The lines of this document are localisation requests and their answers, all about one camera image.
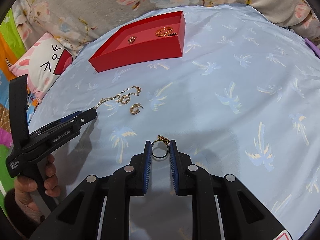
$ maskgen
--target red tray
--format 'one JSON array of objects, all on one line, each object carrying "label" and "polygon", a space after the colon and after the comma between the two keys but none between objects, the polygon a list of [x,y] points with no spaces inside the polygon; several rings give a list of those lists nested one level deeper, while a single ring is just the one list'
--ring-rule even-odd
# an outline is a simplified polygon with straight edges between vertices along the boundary
[{"label": "red tray", "polygon": [[[170,26],[176,36],[157,37]],[[186,22],[182,11],[149,17],[121,27],[89,59],[96,71],[150,60],[182,57]],[[128,39],[136,36],[133,44]]]}]

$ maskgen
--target pillow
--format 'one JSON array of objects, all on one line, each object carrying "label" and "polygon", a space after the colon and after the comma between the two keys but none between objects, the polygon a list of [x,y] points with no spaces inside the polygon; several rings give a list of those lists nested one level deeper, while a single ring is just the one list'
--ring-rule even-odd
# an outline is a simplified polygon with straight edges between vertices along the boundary
[{"label": "pillow", "polygon": [[41,103],[73,57],[50,33],[45,33],[9,70],[18,76],[28,74],[28,87]]}]

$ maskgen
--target metal rivet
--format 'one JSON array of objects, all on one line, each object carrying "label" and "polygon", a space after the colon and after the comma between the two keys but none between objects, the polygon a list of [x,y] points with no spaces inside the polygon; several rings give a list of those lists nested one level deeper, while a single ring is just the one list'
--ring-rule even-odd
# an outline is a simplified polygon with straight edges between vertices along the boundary
[{"label": "metal rivet", "polygon": [[124,167],[124,171],[126,171],[126,172],[131,172],[133,170],[134,170],[134,167],[131,166],[131,165],[127,165],[127,166]]},{"label": "metal rivet", "polygon": [[91,182],[95,182],[95,181],[96,181],[96,176],[90,175],[87,177],[87,182],[91,183]]},{"label": "metal rivet", "polygon": [[189,171],[197,171],[197,170],[198,170],[198,166],[193,165],[193,164],[192,164],[192,165],[189,165],[189,166],[188,166],[188,170],[189,170]]},{"label": "metal rivet", "polygon": [[233,182],[233,181],[236,180],[236,177],[234,175],[232,175],[232,174],[228,174],[226,176],[226,179],[227,179],[227,181]]}]

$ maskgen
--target human hand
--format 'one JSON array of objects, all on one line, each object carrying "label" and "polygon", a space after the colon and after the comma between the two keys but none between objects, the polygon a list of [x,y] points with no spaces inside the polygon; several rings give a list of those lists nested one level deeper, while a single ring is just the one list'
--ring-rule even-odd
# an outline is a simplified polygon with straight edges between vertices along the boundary
[{"label": "human hand", "polygon": [[[45,167],[45,174],[48,179],[44,181],[45,193],[50,197],[58,197],[60,195],[60,187],[58,186],[58,177],[56,175],[56,167],[53,164],[54,157],[52,154],[48,155],[48,164]],[[30,178],[18,175],[14,180],[14,192],[16,198],[24,205],[28,206],[34,211],[39,212],[39,208],[30,196],[30,192],[38,188],[37,183]]]}]

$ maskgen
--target sleeve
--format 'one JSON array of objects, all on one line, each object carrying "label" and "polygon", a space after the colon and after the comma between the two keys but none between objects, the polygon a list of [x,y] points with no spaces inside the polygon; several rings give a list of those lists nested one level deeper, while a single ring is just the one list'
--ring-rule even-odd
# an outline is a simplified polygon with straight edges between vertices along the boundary
[{"label": "sleeve", "polygon": [[14,189],[6,194],[4,206],[11,223],[26,238],[30,238],[44,219],[41,212],[33,211],[16,199]]}]

